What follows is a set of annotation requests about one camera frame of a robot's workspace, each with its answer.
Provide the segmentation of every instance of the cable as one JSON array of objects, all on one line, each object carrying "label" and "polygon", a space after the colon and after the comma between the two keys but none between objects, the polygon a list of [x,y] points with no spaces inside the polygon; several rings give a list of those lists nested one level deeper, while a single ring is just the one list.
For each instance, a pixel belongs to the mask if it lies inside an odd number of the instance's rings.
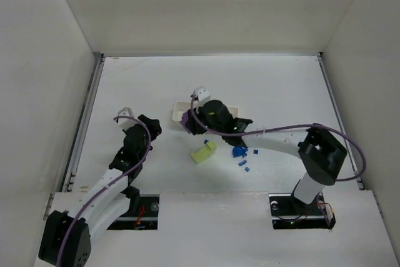
[{"label": "cable", "polygon": [[102,189],[100,189],[95,195],[92,196],[91,199],[89,199],[87,201],[87,203],[85,203],[82,208],[79,210],[79,212],[77,212],[75,218],[73,219],[73,221],[71,222],[71,224],[69,225],[64,238],[62,239],[62,243],[60,246],[60,250],[58,252],[58,256],[57,256],[57,263],[56,263],[56,267],[62,267],[61,266],[61,260],[63,258],[63,253],[64,253],[64,248],[65,245],[67,244],[67,240],[69,235],[71,234],[72,228],[74,227],[75,223],[78,221],[79,217],[83,214],[84,210],[86,208],[88,208],[88,206],[90,206],[90,204],[99,196],[101,195],[103,192],[105,192],[110,186],[112,186],[113,184],[115,184],[117,181],[119,181],[121,178],[127,176],[129,173],[133,172],[138,166],[140,166],[140,164],[142,164],[145,160],[146,160],[146,156],[149,154],[150,151],[150,141],[151,141],[151,135],[150,135],[150,131],[148,130],[147,126],[140,120],[135,119],[133,117],[130,116],[117,116],[114,118],[115,121],[117,121],[118,119],[130,119],[133,120],[135,122],[137,122],[138,124],[140,124],[145,130],[146,130],[146,134],[148,136],[148,142],[147,142],[147,148],[146,148],[146,152],[143,155],[143,158],[141,158],[141,160],[139,162],[136,163],[135,166],[133,166],[131,169],[127,170],[126,172],[124,172],[123,174],[121,174],[120,176],[118,176],[117,178],[113,179],[112,181],[110,181],[108,183],[107,186],[103,187]]},{"label": "cable", "polygon": [[142,204],[142,206],[139,208],[139,216],[137,217],[134,228],[136,228],[136,226],[140,224],[140,218],[141,216],[143,216],[143,214],[144,214],[144,205]]},{"label": "cable", "polygon": [[194,94],[192,95],[192,101],[190,102],[190,111],[192,113],[192,116],[194,118],[194,120],[198,123],[198,125],[200,125],[203,129],[205,129],[206,131],[209,131],[212,134],[216,134],[218,136],[222,136],[222,137],[243,137],[243,136],[249,136],[250,134],[264,134],[264,133],[272,133],[274,131],[284,131],[285,129],[296,129],[296,128],[319,128],[319,129],[325,129],[327,131],[330,131],[332,133],[338,134],[340,137],[348,140],[358,151],[358,153],[360,154],[361,160],[362,162],[362,168],[360,170],[360,172],[358,172],[358,174],[351,176],[349,178],[341,178],[341,179],[337,179],[336,181],[351,181],[353,179],[357,179],[359,177],[361,177],[364,173],[365,170],[367,169],[367,159],[365,157],[365,154],[363,152],[363,150],[361,149],[360,145],[357,144],[357,142],[355,142],[353,139],[351,139],[350,137],[348,137],[346,134],[334,129],[334,128],[330,128],[328,126],[325,125],[321,125],[321,124],[295,124],[295,125],[289,125],[289,126],[281,126],[278,128],[269,128],[269,129],[260,129],[258,131],[250,131],[247,133],[236,133],[236,134],[227,134],[227,133],[220,133],[219,131],[215,131],[213,129],[209,129],[206,125],[204,125],[200,119],[197,117],[196,112],[194,111]]},{"label": "cable", "polygon": [[329,227],[329,218],[328,215],[324,212],[324,209],[322,206],[319,206],[319,202],[317,201],[316,206],[319,208],[319,210],[321,211],[322,215],[324,216],[326,225]]}]

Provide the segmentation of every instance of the red wire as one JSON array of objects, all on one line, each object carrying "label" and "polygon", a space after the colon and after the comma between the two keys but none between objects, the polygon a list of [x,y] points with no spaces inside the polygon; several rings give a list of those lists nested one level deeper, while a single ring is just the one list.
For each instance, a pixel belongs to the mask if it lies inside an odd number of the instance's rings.
[{"label": "red wire", "polygon": [[140,222],[140,217],[144,214],[144,205],[142,204],[141,208],[139,209],[139,216],[137,217],[137,220],[135,222],[135,226],[136,227],[139,222]]}]

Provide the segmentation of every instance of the small blue block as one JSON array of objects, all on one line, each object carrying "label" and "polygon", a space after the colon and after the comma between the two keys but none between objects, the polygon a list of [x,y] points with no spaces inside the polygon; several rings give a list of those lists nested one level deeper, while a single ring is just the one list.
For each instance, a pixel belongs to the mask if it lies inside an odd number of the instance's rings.
[{"label": "small blue block", "polygon": [[246,163],[247,163],[247,161],[244,160],[243,162],[240,162],[238,165],[239,165],[239,166],[243,166],[243,165],[246,164]]}]

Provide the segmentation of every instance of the white platform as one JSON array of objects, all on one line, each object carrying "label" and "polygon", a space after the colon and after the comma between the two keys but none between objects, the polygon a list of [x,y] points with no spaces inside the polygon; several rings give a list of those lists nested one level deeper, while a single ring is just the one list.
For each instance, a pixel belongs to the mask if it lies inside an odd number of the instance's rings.
[{"label": "white platform", "polygon": [[[57,193],[52,208],[83,194]],[[332,231],[274,230],[266,193],[162,193],[157,231],[107,231],[86,267],[397,266],[372,192],[325,196],[337,218]]]},{"label": "white platform", "polygon": [[[267,193],[291,192],[305,171],[300,160],[250,150],[247,173],[221,138],[191,136],[171,119],[175,102],[189,101],[203,85],[260,126],[317,122],[339,129],[317,57],[107,58],[102,73],[74,192],[57,193],[52,209],[68,209],[102,176],[124,138],[112,118],[128,106],[163,128],[134,182],[142,193],[160,193],[159,229],[107,232],[87,267],[396,266],[374,197],[355,181],[324,190],[336,213],[333,231],[273,230]],[[205,138],[218,149],[196,165],[189,153]],[[340,177],[352,175],[347,159]]]},{"label": "white platform", "polygon": [[[189,153],[203,147],[205,137],[177,129],[171,116],[175,102],[189,101],[199,86],[260,126],[317,122],[339,129],[315,56],[107,58],[102,73],[73,191],[87,191],[108,168],[124,138],[112,118],[128,106],[136,116],[159,119],[163,128],[134,182],[142,193],[291,192],[305,169],[286,154],[249,151],[247,173],[238,166],[241,159],[232,158],[232,147],[214,136],[214,156],[194,163]],[[347,159],[339,177],[352,175]],[[327,189],[357,188],[352,181]]]}]

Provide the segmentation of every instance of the black bracket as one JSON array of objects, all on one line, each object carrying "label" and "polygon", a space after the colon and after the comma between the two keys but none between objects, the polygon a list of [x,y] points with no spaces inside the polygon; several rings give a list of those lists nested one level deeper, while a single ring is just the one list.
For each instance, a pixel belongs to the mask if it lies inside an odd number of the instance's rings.
[{"label": "black bracket", "polygon": [[335,184],[347,156],[346,148],[326,129],[309,128],[299,143],[299,155],[308,175],[325,186]]}]

